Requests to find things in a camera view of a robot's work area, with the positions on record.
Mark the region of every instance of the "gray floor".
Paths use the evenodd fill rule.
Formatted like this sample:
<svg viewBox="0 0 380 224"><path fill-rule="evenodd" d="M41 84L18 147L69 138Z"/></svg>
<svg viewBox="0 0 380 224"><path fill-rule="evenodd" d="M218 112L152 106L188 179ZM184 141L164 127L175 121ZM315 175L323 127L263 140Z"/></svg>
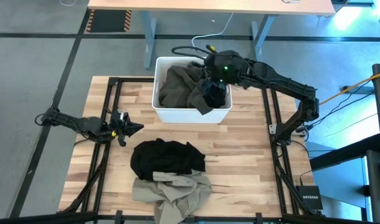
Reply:
<svg viewBox="0 0 380 224"><path fill-rule="evenodd" d="M84 0L78 0L72 7L62 6L58 0L0 0L0 32L76 33L86 5ZM334 17L320 20L316 16L280 16L269 35L380 37L374 10L344 9ZM347 16L351 13L358 16ZM219 32L229 16L206 12L153 12L153 15L159 21L159 34ZM134 12L131 34L142 33L136 17ZM235 14L226 34L250 35L250 22L261 18L261 15ZM0 218L9 210L39 133L33 119L50 105L73 42L73 39L0 39ZM157 40L153 58L169 56L171 47L189 44L190 40ZM244 56L252 55L251 41L197 40L196 44L212 44L217 50L233 49ZM80 116L94 75L153 75L154 65L150 71L143 69L144 47L145 40L82 40L59 108L64 113ZM282 75L319 89L321 100L338 92L343 85L370 76L371 65L380 63L377 42L266 42L262 52L262 61ZM320 113L327 114L345 97L322 106ZM376 117L325 137L374 113L374 97L370 96L325 120L311 131L310 141L339 148L370 136L378 131ZM357 130L364 131L355 135ZM73 132L52 128L22 215L56 211L74 141ZM331 208L337 205L329 199L325 203L327 210L335 213Z"/></svg>

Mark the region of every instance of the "desk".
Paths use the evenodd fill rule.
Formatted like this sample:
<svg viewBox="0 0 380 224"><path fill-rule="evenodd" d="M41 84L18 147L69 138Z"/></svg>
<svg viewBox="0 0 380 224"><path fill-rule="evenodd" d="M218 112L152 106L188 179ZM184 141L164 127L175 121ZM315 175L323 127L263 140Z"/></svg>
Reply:
<svg viewBox="0 0 380 224"><path fill-rule="evenodd" d="M108 79L93 77L83 116L100 116ZM117 140L112 142L99 215L113 218L117 210L122 210L124 215L154 215L153 203L132 199L135 173L130 168L130 157L139 143L162 138L181 143L189 141L206 155L205 175L211 181L212 195L194 212L195 216L250 217L252 220L259 212L263 218L282 217L261 90L232 86L233 107L221 124L162 123L151 107L152 92L150 82L125 82L121 88L118 108L129 112L133 122L145 127L126 139L126 147L120 147ZM277 97L282 119L286 121L296 110L295 100L280 93ZM272 103L270 107L275 117ZM293 139L304 143L300 137ZM85 186L94 145L87 141L74 147L59 210L67 208ZM300 174L311 169L308 154L298 144L288 146L288 153L295 184L299 184ZM305 185L313 185L311 172L302 179ZM90 194L91 205L95 201L95 189L93 186ZM289 191L285 185L283 189L287 211L291 213Z"/></svg>
<svg viewBox="0 0 380 224"><path fill-rule="evenodd" d="M89 9L139 10L146 37L144 67L149 69L154 48L156 19L150 11L201 11L265 14L258 28L251 22L255 45L255 56L261 56L260 49L273 20L280 14L291 15L333 15L331 0L301 0L298 3L284 3L282 0L89 0Z"/></svg>

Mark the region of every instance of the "plastic bin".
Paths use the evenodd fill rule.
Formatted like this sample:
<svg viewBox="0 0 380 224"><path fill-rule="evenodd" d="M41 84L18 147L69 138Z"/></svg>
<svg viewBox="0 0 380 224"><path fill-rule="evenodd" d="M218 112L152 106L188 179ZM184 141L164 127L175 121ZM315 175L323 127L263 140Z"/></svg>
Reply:
<svg viewBox="0 0 380 224"><path fill-rule="evenodd" d="M164 123L201 123L217 124L222 122L232 108L232 89L227 88L225 105L218 109L213 109L205 115L201 115L197 109L192 108L164 108L159 104L158 94L166 80L166 72L172 65L187 66L189 62L203 63L195 57L159 57L156 62L154 89L153 89L153 108L157 112L160 120Z"/></svg>

